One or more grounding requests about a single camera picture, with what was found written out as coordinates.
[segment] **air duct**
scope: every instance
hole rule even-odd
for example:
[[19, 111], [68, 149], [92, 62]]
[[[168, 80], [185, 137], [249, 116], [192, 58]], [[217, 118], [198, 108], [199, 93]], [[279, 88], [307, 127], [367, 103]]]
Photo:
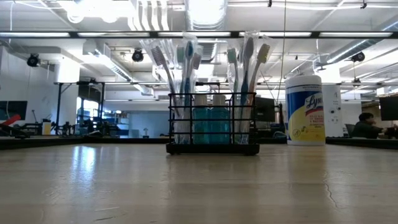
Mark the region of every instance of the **air duct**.
[[[223, 30], [228, 0], [185, 0], [187, 30]], [[210, 63], [216, 56], [217, 44], [203, 46], [202, 61]]]
[[[381, 30], [381, 31], [398, 31], [398, 17], [394, 16], [392, 19], [388, 20], [387, 22], [383, 23], [379, 27], [377, 27], [375, 30]], [[347, 59], [349, 57], [352, 57], [363, 50], [383, 41], [383, 39], [368, 39], [368, 40], [354, 40], [348, 45], [340, 48], [336, 52], [331, 53], [327, 57], [320, 57], [320, 59], [317, 60], [317, 58], [313, 58], [314, 63], [311, 62], [305, 62], [298, 66], [297, 68], [293, 69], [290, 71], [290, 73], [297, 72], [297, 73], [302, 73], [304, 71], [307, 71], [311, 68], [316, 68], [319, 66], [325, 66], [333, 63], [338, 63], [344, 59]]]

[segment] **wire caddy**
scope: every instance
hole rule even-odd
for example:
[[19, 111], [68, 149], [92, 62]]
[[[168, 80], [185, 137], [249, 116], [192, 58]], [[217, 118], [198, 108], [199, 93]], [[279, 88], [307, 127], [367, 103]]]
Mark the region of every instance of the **wire caddy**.
[[[243, 93], [247, 96], [252, 96], [252, 105], [236, 105], [235, 97], [239, 97], [242, 93], [170, 93], [169, 97], [169, 143], [166, 145], [167, 153], [174, 154], [244, 154], [247, 156], [253, 156], [259, 153], [260, 145], [257, 144], [257, 128], [256, 128], [256, 118], [255, 116], [250, 116], [248, 119], [235, 118], [235, 112], [237, 108], [250, 108], [253, 112], [256, 112], [256, 101], [255, 95], [256, 93]], [[224, 106], [194, 106], [193, 98], [196, 95], [230, 95], [231, 98], [228, 100], [228, 105]], [[189, 105], [188, 106], [174, 106], [172, 104], [172, 98], [177, 97], [179, 99], [184, 99], [189, 97]], [[190, 116], [187, 119], [175, 118], [174, 111], [189, 109]], [[195, 119], [193, 117], [193, 109], [194, 108], [227, 108], [229, 111], [229, 119]], [[174, 123], [179, 121], [189, 122], [189, 132], [176, 132], [174, 131]], [[195, 121], [207, 121], [207, 122], [215, 122], [215, 121], [229, 121], [229, 132], [199, 132], [196, 133], [193, 130], [193, 125]], [[253, 128], [252, 131], [241, 132], [235, 126], [235, 121], [249, 121], [252, 122]], [[189, 135], [189, 142], [187, 144], [176, 144], [173, 136], [178, 134]], [[193, 136], [196, 134], [229, 134], [229, 144], [194, 144]], [[250, 142], [248, 144], [238, 144], [236, 143], [236, 137], [239, 135], [247, 135], [249, 136]]]

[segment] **lysol wipes container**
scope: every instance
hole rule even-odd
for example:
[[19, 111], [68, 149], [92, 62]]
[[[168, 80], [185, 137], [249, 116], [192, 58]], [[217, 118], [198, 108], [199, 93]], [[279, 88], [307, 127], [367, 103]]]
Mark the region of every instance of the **lysol wipes container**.
[[287, 144], [325, 144], [322, 80], [319, 76], [296, 76], [286, 80], [286, 108], [289, 123]]

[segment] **mouthwash bottle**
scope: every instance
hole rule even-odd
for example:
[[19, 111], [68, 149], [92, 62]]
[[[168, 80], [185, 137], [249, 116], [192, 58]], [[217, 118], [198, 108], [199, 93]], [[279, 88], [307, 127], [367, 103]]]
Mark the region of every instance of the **mouthwash bottle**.
[[[213, 96], [214, 106], [225, 106], [225, 96], [224, 95], [214, 95]], [[225, 108], [212, 108], [210, 110], [210, 119], [229, 119], [229, 111]], [[230, 121], [209, 121], [210, 131], [219, 133], [228, 133]], [[211, 134], [210, 144], [229, 144], [229, 134]]]
[[[207, 96], [206, 95], [196, 95], [195, 106], [206, 106], [207, 105]], [[203, 108], [194, 108], [192, 111], [193, 119], [208, 119], [208, 111], [207, 107]], [[193, 132], [194, 133], [205, 133], [208, 132], [208, 122], [207, 121], [193, 121]], [[194, 134], [193, 135], [193, 143], [194, 144], [209, 144], [209, 135], [208, 134]]]

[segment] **person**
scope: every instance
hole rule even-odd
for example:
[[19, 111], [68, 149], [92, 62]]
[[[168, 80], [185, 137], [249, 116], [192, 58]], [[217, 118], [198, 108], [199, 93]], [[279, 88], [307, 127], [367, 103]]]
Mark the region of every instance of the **person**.
[[374, 116], [371, 113], [361, 113], [359, 122], [355, 124], [353, 137], [377, 139], [380, 133], [385, 133], [387, 130], [375, 126]]

